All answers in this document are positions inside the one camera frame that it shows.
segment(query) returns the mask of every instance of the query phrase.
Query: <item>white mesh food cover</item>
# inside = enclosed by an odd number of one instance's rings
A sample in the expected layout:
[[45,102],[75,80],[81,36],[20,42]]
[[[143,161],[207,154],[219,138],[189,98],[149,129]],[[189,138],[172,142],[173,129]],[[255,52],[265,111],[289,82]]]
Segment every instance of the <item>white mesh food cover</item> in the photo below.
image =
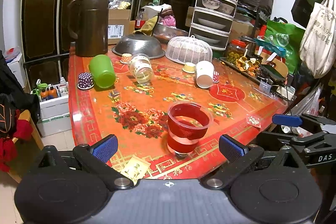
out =
[[211,62],[212,49],[208,43],[196,39],[193,35],[174,37],[167,45],[166,57],[180,64],[191,62],[196,65],[204,60]]

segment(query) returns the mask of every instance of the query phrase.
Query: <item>green plastic cup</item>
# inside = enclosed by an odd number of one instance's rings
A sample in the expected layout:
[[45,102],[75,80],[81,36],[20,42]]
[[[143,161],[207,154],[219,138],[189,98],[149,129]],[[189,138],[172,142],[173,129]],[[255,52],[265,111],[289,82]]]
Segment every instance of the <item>green plastic cup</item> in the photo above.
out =
[[95,84],[102,89],[111,87],[116,80],[112,61],[107,55],[99,54],[92,58],[89,70]]

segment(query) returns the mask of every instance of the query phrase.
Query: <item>green shopping bag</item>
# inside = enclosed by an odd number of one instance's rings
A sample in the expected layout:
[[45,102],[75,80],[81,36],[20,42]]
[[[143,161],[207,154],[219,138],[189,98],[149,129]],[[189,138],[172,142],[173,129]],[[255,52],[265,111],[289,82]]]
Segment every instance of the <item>green shopping bag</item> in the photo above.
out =
[[286,49],[286,66],[288,73],[293,74],[297,68],[300,57],[299,49],[305,30],[293,24],[278,22],[282,18],[274,18],[274,21],[267,21],[267,30],[265,37],[267,37],[275,46]]

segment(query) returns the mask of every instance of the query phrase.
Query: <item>table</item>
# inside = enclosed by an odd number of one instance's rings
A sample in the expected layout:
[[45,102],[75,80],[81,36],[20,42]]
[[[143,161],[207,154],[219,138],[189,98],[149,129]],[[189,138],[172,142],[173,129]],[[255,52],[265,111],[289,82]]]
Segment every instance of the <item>table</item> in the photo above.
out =
[[[109,134],[117,136],[118,152],[107,162],[117,171],[136,155],[151,163],[145,178],[199,178],[225,161],[218,150],[222,134],[247,144],[272,123],[275,113],[287,108],[286,102],[262,94],[255,83],[218,60],[212,63],[220,74],[219,83],[203,90],[195,86],[194,76],[185,73],[181,64],[166,57],[151,60],[155,79],[150,85],[140,85],[110,48],[107,55],[117,76],[115,85],[107,90],[79,90],[78,74],[89,72],[91,58],[76,56],[71,47],[69,109],[76,145],[92,145]],[[118,102],[108,97],[113,89],[120,92]],[[166,145],[166,112],[175,101],[197,102],[208,107],[214,117],[199,146],[183,160],[170,153]],[[261,117],[262,129],[248,125],[247,114]]]

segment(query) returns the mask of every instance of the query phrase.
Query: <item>red plastic cup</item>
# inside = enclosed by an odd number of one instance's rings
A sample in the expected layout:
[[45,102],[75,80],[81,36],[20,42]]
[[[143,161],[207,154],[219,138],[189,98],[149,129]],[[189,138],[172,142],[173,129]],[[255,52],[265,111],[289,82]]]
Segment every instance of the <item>red plastic cup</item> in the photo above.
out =
[[198,145],[213,122],[211,113],[194,102],[176,102],[168,109],[168,138],[170,152],[187,156]]

